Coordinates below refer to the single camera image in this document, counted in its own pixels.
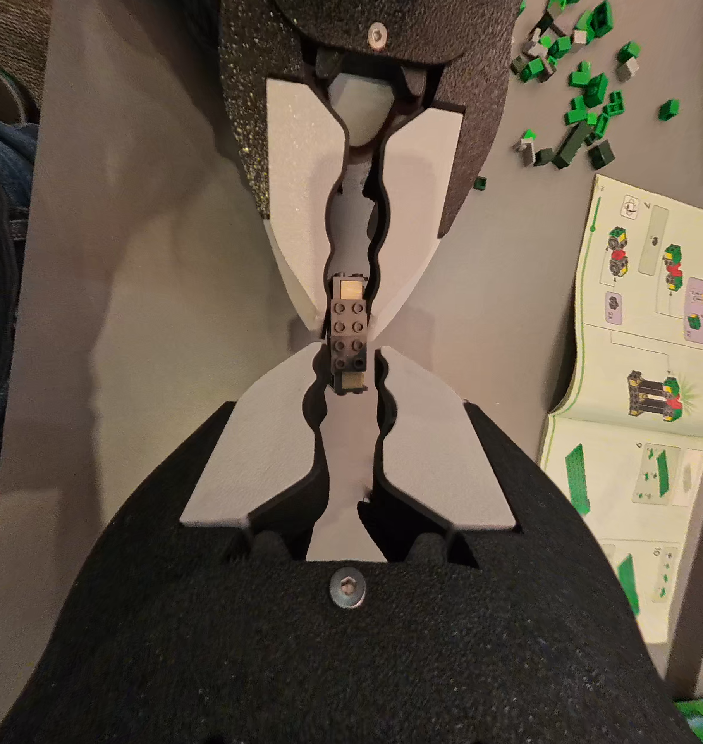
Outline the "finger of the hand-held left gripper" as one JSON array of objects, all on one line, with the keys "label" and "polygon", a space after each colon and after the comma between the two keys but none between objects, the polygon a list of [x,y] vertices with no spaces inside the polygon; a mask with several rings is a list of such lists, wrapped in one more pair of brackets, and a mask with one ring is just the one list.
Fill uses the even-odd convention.
[{"label": "finger of the hand-held left gripper", "polygon": [[430,107],[397,127],[382,154],[384,237],[370,336],[379,335],[411,295],[436,253],[462,114]]},{"label": "finger of the hand-held left gripper", "polygon": [[320,336],[333,248],[328,205],[346,170],[348,134],[309,85],[266,81],[269,217],[265,232],[300,320]]}]

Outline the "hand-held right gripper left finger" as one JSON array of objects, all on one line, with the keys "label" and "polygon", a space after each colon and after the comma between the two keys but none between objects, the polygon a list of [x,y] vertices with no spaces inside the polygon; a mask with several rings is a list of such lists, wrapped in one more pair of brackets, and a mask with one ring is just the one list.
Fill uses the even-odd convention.
[{"label": "hand-held right gripper left finger", "polygon": [[328,507],[330,474],[321,437],[330,376],[314,341],[255,382],[235,403],[179,518],[185,527],[280,535],[305,559]]}]

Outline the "grey desk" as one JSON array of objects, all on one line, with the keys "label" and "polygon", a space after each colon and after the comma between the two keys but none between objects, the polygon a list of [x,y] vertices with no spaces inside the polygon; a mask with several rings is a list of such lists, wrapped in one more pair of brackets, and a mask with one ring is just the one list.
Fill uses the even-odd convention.
[{"label": "grey desk", "polygon": [[[573,361],[595,172],[556,146],[567,73],[510,80],[470,193],[380,337],[530,456]],[[0,470],[0,721],[123,500],[227,400],[308,343],[230,152],[218,81],[162,2],[59,2]]]}]

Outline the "pile of green grey bricks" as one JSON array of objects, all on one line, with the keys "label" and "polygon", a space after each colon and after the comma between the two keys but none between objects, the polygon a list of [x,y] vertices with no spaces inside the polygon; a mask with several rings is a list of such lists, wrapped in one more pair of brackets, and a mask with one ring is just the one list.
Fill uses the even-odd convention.
[{"label": "pile of green grey bricks", "polygon": [[[521,83],[546,83],[557,76],[559,64],[569,55],[585,52],[592,42],[603,39],[615,26],[612,2],[598,2],[585,9],[566,30],[561,16],[576,2],[546,2],[540,20],[524,39],[519,53],[510,64],[514,77]],[[588,162],[598,171],[615,160],[607,138],[610,122],[626,112],[624,89],[612,88],[607,73],[594,72],[592,62],[576,62],[567,77],[573,91],[562,120],[567,133],[556,147],[538,147],[536,133],[528,128],[514,145],[526,167],[553,165],[563,170],[573,163],[583,147],[588,149]]]}]

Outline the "brick instruction booklet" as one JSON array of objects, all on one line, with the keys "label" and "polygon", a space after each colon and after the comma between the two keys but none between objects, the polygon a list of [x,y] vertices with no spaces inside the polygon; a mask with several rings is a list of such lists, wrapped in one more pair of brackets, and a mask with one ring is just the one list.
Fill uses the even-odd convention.
[{"label": "brick instruction booklet", "polygon": [[600,544],[647,644],[665,644],[703,471],[703,210],[595,177],[577,360],[540,466]]}]

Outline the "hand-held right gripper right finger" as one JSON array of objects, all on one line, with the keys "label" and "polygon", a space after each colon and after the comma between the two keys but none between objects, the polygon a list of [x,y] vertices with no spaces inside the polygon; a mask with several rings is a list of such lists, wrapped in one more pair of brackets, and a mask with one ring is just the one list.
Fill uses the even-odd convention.
[{"label": "hand-held right gripper right finger", "polygon": [[388,562],[417,539],[439,536],[452,562],[474,562],[465,537],[517,527],[502,485],[469,418],[444,381],[392,347],[375,352],[373,486],[359,518]]}]

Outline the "dark grey brick assembly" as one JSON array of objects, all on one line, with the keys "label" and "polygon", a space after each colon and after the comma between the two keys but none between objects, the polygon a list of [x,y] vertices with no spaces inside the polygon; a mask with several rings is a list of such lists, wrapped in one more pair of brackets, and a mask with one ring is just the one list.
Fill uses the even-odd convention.
[{"label": "dark grey brick assembly", "polygon": [[331,336],[330,386],[338,396],[361,394],[367,390],[365,374],[367,370],[366,344],[353,336]]},{"label": "dark grey brick assembly", "polygon": [[338,273],[331,278],[330,336],[363,336],[366,333],[365,289],[366,280],[361,274]]}]

